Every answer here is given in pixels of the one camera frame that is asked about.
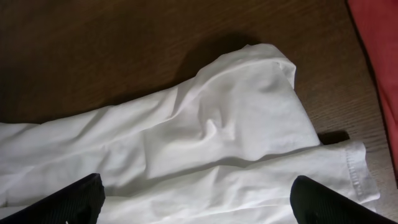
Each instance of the red cloth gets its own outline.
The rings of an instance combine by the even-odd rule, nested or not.
[[[349,0],[376,73],[398,179],[398,0]]]

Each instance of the wooden table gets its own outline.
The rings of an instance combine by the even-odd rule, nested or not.
[[[319,133],[364,141],[377,210],[398,221],[375,86],[343,0],[0,0],[0,121],[133,100],[258,42],[297,65],[295,89]]]

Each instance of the white fabric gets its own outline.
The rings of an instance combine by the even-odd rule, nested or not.
[[[307,175],[358,203],[378,198],[364,146],[320,142],[272,45],[222,55],[195,78],[45,124],[0,125],[0,217],[92,173],[98,223],[294,223]]]

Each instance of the black object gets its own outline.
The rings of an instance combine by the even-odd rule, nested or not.
[[[105,201],[99,174],[55,192],[33,205],[0,220],[0,224],[95,224]]]
[[[290,204],[298,224],[397,224],[302,175],[293,183]]]

